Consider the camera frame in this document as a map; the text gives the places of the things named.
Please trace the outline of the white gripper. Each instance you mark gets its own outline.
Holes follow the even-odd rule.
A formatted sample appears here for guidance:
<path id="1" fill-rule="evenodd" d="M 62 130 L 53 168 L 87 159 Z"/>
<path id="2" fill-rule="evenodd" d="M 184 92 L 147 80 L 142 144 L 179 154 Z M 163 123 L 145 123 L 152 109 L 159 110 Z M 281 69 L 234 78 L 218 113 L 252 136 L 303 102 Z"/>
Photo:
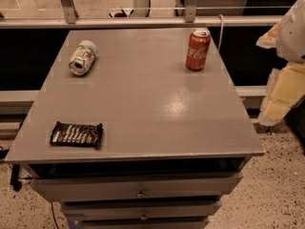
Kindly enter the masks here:
<path id="1" fill-rule="evenodd" d="M 279 57 L 292 61 L 282 70 L 272 69 L 260 106 L 258 122 L 274 126 L 305 96 L 305 0 L 296 0 L 280 23 L 261 35 L 256 45 L 276 48 Z"/>

